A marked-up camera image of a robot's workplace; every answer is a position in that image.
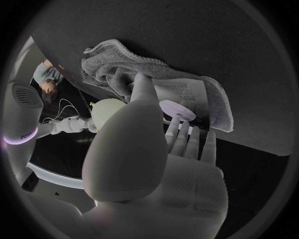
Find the gray towel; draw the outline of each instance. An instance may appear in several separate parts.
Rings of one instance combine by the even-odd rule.
[[[177,71],[159,60],[138,56],[115,39],[87,48],[84,53],[89,54],[89,57],[82,59],[83,82],[114,92],[125,102],[130,102],[132,94],[127,84],[134,81],[137,72],[158,80],[202,80],[210,109],[210,127],[224,132],[233,131],[234,120],[227,95],[216,80]]]

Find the gray t-shirt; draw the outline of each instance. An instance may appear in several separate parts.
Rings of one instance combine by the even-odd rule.
[[[41,86],[41,84],[47,80],[52,80],[55,82],[55,85],[58,85],[62,81],[63,76],[57,69],[54,67],[46,67],[42,62],[36,68],[33,78],[39,84],[39,86]]]

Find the purple light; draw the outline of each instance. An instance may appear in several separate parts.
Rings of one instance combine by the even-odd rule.
[[[4,137],[3,137],[3,139],[4,139],[4,141],[5,141],[6,143],[8,143],[8,144],[18,145],[18,144],[22,144],[22,143],[25,143],[25,142],[31,140],[36,134],[37,134],[37,127],[36,127],[35,131],[32,133],[32,135],[30,135],[29,137],[27,137],[27,138],[26,138],[25,140],[23,140],[23,141],[20,141],[20,142],[11,142],[11,141],[5,139]]]

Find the table surface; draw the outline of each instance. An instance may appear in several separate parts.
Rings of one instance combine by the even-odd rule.
[[[234,131],[216,130],[219,139],[279,156],[292,153],[294,106],[280,46],[236,4],[57,0],[35,22],[32,37],[43,54],[73,75],[62,72],[73,85],[97,99],[116,95],[82,83],[83,51],[118,39],[137,55],[217,80],[234,117]]]

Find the person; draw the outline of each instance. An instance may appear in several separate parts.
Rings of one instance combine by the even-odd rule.
[[[41,88],[41,98],[44,103],[52,103],[58,97],[57,85],[62,81],[63,76],[49,60],[45,60],[37,66],[33,78]]]

